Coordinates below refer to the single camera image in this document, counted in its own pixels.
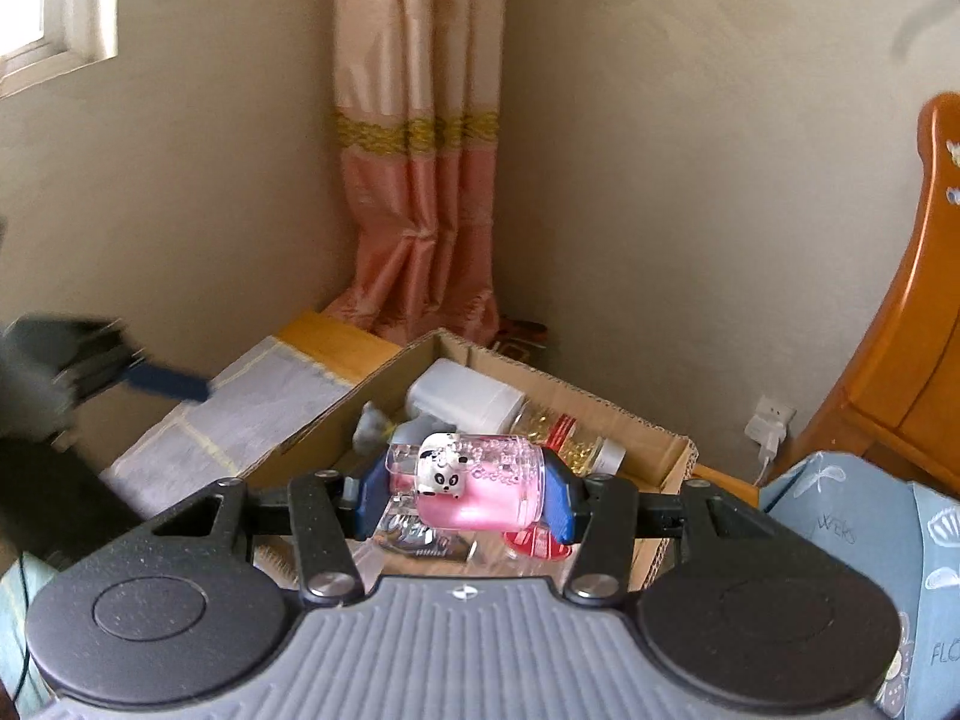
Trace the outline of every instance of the clear plastic cup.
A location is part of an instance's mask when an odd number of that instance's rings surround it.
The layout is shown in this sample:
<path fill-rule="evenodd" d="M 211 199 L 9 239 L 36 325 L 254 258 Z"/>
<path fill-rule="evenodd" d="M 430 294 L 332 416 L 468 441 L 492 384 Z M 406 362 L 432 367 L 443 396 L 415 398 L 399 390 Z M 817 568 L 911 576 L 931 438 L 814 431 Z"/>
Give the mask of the clear plastic cup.
<path fill-rule="evenodd" d="M 390 472 L 391 493 L 411 493 L 416 478 L 416 453 L 419 446 L 409 443 L 392 443 L 385 458 Z"/>
<path fill-rule="evenodd" d="M 544 475 L 524 437 L 435 433 L 416 455 L 416 511 L 432 528 L 521 531 L 541 517 Z"/>

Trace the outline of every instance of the red label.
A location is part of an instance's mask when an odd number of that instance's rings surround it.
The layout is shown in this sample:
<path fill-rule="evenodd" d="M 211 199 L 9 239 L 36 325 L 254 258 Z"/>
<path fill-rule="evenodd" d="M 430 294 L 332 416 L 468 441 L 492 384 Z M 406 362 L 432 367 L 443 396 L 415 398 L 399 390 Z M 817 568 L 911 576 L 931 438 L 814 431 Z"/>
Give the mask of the red label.
<path fill-rule="evenodd" d="M 570 431 L 573 430 L 575 424 L 577 424 L 576 419 L 568 413 L 562 413 L 557 420 L 557 424 L 550 428 L 550 434 L 546 437 L 544 446 L 547 449 L 552 449 L 554 452 L 559 452 L 560 447 L 563 446 L 563 442 L 566 441 L 566 437 L 570 435 Z"/>
<path fill-rule="evenodd" d="M 538 560 L 563 560 L 573 554 L 573 547 L 560 544 L 545 525 L 532 525 L 519 533 L 504 533 L 503 541 L 514 552 Z"/>

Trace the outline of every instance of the metal screw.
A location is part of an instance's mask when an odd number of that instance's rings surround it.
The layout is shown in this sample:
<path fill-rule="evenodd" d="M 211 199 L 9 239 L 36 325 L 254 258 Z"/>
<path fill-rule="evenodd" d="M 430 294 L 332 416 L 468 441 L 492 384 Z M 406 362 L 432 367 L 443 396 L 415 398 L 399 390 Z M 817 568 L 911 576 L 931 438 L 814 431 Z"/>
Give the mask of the metal screw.
<path fill-rule="evenodd" d="M 573 580 L 570 589 L 581 598 L 610 598 L 620 589 L 620 582 L 610 574 L 584 574 Z"/>
<path fill-rule="evenodd" d="M 306 586 L 320 598 L 342 598 L 353 591 L 356 579 L 342 571 L 320 571 L 310 577 Z"/>

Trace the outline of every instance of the cow figurine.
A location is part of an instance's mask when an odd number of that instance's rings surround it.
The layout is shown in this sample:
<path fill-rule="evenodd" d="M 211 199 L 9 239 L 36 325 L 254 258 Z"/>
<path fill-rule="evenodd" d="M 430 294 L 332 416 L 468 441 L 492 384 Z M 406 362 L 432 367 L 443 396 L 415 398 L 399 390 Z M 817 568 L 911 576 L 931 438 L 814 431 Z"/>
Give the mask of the cow figurine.
<path fill-rule="evenodd" d="M 456 433 L 426 437 L 416 456 L 416 492 L 459 498 L 467 486 L 467 457 L 459 452 Z"/>

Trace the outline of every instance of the gold trim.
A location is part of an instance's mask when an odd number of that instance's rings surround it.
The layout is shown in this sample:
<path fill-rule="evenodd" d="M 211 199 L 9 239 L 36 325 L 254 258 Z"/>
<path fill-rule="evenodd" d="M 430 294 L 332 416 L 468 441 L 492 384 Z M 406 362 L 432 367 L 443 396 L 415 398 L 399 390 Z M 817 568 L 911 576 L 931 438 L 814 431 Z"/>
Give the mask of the gold trim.
<path fill-rule="evenodd" d="M 430 154 L 442 148 L 462 148 L 466 141 L 496 143 L 500 129 L 496 111 L 464 113 L 452 119 L 418 117 L 393 127 L 358 122 L 341 111 L 336 119 L 341 148 L 358 146 L 377 156 Z"/>

